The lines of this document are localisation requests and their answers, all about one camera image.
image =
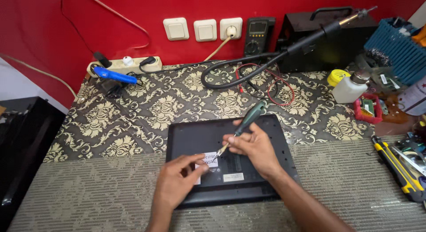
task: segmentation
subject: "yellow lid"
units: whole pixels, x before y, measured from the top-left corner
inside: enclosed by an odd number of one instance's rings
[[[341,69],[334,69],[331,71],[330,75],[327,78],[327,82],[335,87],[337,86],[338,82],[340,82],[344,77],[350,77],[351,75]]]

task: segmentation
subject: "laptop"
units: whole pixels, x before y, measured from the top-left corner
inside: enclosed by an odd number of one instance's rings
[[[180,155],[197,153],[215,155],[222,147],[222,136],[235,132],[236,126],[232,121],[237,119],[171,124],[168,131],[166,162]],[[261,115],[255,123],[269,135],[280,165],[298,181],[297,171],[277,116]],[[179,208],[279,198],[247,156],[231,153],[227,149],[217,161],[210,161],[209,167],[210,171],[201,176],[199,184],[194,185]]]

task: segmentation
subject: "red wall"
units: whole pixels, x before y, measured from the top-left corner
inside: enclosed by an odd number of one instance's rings
[[[93,57],[71,24],[61,15],[60,1],[0,0],[0,52],[62,78],[77,92]],[[195,20],[216,19],[219,29],[219,21],[223,18],[243,18],[242,38],[230,41],[214,57],[230,59],[242,56],[245,22],[249,17],[276,17],[276,39],[285,13],[313,11],[330,6],[369,8],[377,5],[379,8],[372,12],[376,19],[396,15],[408,19],[425,0],[100,1],[145,28],[151,35],[152,43],[145,49],[131,49],[147,42],[143,32],[92,0],[63,0],[65,14],[75,23],[91,50],[99,50],[109,59],[119,59],[125,55],[158,55],[163,64],[168,65],[204,60],[221,44],[220,39],[196,42],[193,28]],[[189,40],[167,39],[162,22],[165,18],[173,17],[186,18]],[[72,104],[72,94],[60,82],[7,61],[64,106]]]

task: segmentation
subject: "black coiled hose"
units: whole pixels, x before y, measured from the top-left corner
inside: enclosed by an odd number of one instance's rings
[[[201,74],[201,82],[203,83],[203,85],[206,88],[209,88],[209,89],[226,89],[226,88],[230,88],[230,87],[236,86],[238,84],[241,84],[242,82],[250,80],[253,76],[259,74],[262,71],[264,71],[268,66],[274,64],[277,60],[281,59],[282,57],[284,57],[287,54],[288,54],[287,51],[284,51],[284,52],[271,52],[271,53],[263,53],[263,54],[260,54],[260,55],[252,55],[252,56],[248,56],[248,57],[240,58],[240,59],[235,59],[235,60],[222,61],[222,62],[214,64],[213,66],[210,66],[210,67],[206,68],[203,71],[203,73]],[[221,85],[213,85],[213,84],[210,84],[210,83],[208,83],[206,81],[206,76],[211,71],[214,71],[214,70],[216,70],[218,68],[221,68],[221,67],[223,67],[225,65],[234,64],[234,63],[238,63],[238,62],[246,62],[246,61],[251,61],[251,60],[256,60],[256,59],[266,58],[266,57],[272,57],[272,58],[270,60],[268,60],[267,63],[265,63],[262,66],[258,67],[256,70],[254,70],[250,74],[248,74],[248,75],[246,75],[244,77],[241,77],[238,80],[235,80],[233,82],[229,82],[229,83],[221,84]]]

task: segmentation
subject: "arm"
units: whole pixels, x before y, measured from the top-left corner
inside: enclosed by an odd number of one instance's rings
[[[303,190],[281,167],[268,135],[256,124],[250,125],[252,134],[240,137],[224,135],[230,143],[229,151],[247,155],[259,174],[274,187],[285,206],[303,231],[353,231],[336,214]]]
[[[169,230],[173,209],[184,200],[197,179],[209,170],[202,159],[204,154],[180,156],[160,170],[156,191],[152,200],[151,219],[145,232],[166,232]],[[190,164],[200,165],[194,171]]]

